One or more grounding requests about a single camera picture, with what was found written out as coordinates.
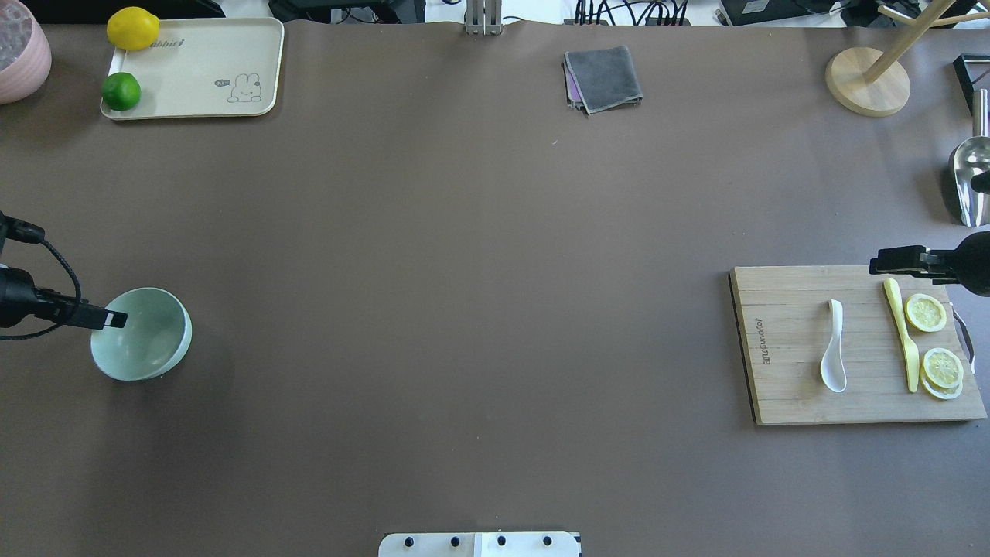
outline ceramic spoon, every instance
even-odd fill
[[[832,340],[822,357],[822,381],[835,392],[845,390],[845,366],[842,364],[842,302],[829,300],[832,310]]]

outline plastic knife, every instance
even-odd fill
[[[890,313],[894,316],[894,324],[897,325],[897,334],[901,337],[901,348],[904,349],[904,369],[908,375],[908,390],[915,392],[918,390],[920,366],[918,345],[908,335],[908,324],[904,318],[904,302],[901,301],[901,286],[896,280],[885,278],[883,291],[887,294],[887,303],[890,304]]]

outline white table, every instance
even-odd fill
[[[267,17],[271,15],[267,0],[216,0],[216,2],[224,10],[227,17]],[[575,0],[503,0],[502,15],[516,16],[530,21],[562,24],[565,19],[574,17],[575,4]],[[462,22],[464,21],[465,5],[465,0],[454,5],[445,4],[442,0],[427,0],[426,21],[427,23]],[[622,2],[613,0],[610,5],[621,6]],[[633,6],[637,17],[645,6],[647,5]],[[694,26],[721,25],[715,17],[715,10],[718,8],[719,0],[689,0],[687,19]],[[625,9],[614,10],[612,16],[619,25],[629,25],[632,22],[629,12]],[[799,18],[769,21],[752,24],[750,27],[845,27],[845,22],[842,20],[842,10],[835,10],[829,14],[813,14]],[[990,21],[966,22],[956,27],[958,29],[985,28],[990,27]]]
[[[576,3],[576,0],[503,0],[502,15],[516,16],[530,21],[562,24],[565,19],[574,19]],[[443,0],[427,0],[426,21],[464,21],[465,5],[464,0],[452,6],[445,4]],[[609,5],[622,8],[620,0],[612,0]],[[648,4],[637,4],[633,6],[633,11],[639,17],[647,6]],[[691,25],[719,26],[721,24],[715,18],[715,10],[718,7],[719,0],[690,0],[687,4],[687,19]],[[632,23],[629,12],[625,8],[613,10],[612,16],[618,25],[630,25]],[[754,27],[845,27],[845,22],[842,20],[842,11],[836,10],[830,14],[813,14],[752,25]]]

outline lemon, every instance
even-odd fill
[[[107,21],[107,40],[118,49],[139,51],[157,38],[158,18],[145,8],[124,8]]]
[[[933,348],[926,352],[922,371],[932,387],[954,390],[962,383],[962,362],[945,348]]]
[[[904,313],[908,322],[926,333],[941,331],[948,321],[941,302],[927,294],[911,294],[904,302]]]
[[[126,71],[107,75],[100,92],[103,94],[103,101],[112,110],[130,110],[141,100],[141,85]]]
[[[922,374],[922,386],[935,398],[942,400],[952,400],[962,393],[962,382],[955,389],[943,389],[929,383],[928,378]]]

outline tray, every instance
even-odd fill
[[[257,116],[275,105],[285,28],[274,18],[162,20],[147,49],[116,49],[107,74],[126,71],[141,85],[131,110],[113,120]]]

